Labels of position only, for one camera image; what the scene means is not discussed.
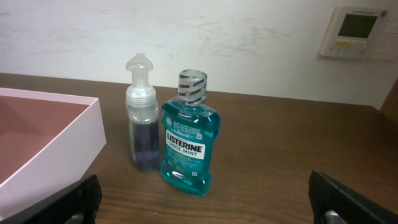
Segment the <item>clear foam soap pump bottle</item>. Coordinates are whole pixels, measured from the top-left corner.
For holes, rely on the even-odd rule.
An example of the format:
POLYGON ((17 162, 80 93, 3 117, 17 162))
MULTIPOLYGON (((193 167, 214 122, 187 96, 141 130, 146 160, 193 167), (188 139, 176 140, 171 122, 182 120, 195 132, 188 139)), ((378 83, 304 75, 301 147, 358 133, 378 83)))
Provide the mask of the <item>clear foam soap pump bottle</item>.
POLYGON ((126 69, 132 74, 125 100, 131 160, 139 171, 159 170, 159 104, 156 91, 149 84, 153 64, 144 53, 138 53, 126 63, 126 69))

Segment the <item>teal Listerine mouthwash bottle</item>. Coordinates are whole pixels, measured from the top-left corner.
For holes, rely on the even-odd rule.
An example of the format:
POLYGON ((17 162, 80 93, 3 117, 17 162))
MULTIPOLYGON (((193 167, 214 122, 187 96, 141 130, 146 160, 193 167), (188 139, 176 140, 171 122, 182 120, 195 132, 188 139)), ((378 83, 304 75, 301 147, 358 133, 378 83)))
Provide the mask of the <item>teal Listerine mouthwash bottle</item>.
POLYGON ((221 125, 216 110, 205 104, 206 86, 205 72, 183 70, 177 96, 162 105, 162 177, 175 188, 199 196, 210 188, 211 157, 221 125))

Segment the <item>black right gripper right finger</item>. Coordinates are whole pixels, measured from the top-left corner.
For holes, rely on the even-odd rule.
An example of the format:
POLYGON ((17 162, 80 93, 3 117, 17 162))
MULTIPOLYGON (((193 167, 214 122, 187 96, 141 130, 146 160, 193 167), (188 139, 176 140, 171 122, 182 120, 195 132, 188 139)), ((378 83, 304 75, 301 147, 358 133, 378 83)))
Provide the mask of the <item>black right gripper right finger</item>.
POLYGON ((310 175, 308 196, 314 224, 397 223, 397 214, 320 171, 310 175))

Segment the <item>beige wall thermostat panel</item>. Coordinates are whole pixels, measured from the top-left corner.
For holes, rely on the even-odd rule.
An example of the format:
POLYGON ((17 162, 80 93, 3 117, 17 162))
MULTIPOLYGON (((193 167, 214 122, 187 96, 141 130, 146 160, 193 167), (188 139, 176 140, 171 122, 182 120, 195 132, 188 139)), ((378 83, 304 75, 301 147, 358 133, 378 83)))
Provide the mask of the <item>beige wall thermostat panel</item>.
POLYGON ((319 55, 334 58, 367 58, 383 29, 387 15, 386 9, 335 7, 319 55))

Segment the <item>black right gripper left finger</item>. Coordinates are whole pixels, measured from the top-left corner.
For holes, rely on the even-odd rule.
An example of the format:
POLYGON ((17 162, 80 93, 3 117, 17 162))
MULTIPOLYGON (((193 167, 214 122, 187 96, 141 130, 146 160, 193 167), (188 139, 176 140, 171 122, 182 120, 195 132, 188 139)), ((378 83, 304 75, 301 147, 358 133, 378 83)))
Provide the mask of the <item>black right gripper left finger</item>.
POLYGON ((2 220, 1 224, 95 224, 101 199, 98 177, 91 175, 2 220))

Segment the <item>pink box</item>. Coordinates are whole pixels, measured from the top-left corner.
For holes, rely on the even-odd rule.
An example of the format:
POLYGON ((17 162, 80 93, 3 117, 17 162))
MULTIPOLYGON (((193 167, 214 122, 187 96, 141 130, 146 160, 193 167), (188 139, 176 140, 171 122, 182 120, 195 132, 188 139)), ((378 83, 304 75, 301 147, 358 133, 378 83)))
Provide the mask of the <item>pink box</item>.
POLYGON ((106 144, 98 98, 1 89, 1 219, 80 180, 106 144))

